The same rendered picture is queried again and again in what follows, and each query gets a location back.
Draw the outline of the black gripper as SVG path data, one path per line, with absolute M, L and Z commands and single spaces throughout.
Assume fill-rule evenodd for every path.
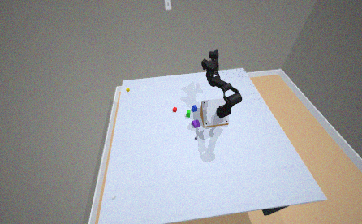
M 211 58 L 211 61 L 215 62 L 215 71 L 218 71 L 218 50 L 215 50 L 214 52 L 209 52 L 209 58 Z

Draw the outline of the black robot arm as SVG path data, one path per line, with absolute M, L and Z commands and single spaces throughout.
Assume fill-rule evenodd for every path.
M 231 83 L 227 83 L 221 80 L 218 71 L 215 71 L 215 62 L 214 61 L 207 61 L 204 59 L 201 62 L 203 70 L 206 69 L 206 78 L 209 82 L 209 85 L 212 87 L 218 87 L 223 91 L 223 99 L 225 100 L 226 104 L 219 106 L 216 110 L 216 114 L 219 118 L 224 118 L 227 115 L 231 114 L 231 108 L 242 101 L 242 96 L 240 95 L 238 89 L 232 87 Z M 217 76 L 215 76 L 217 75 Z M 225 96 L 225 91 L 231 90 L 235 94 L 232 94 L 228 97 Z

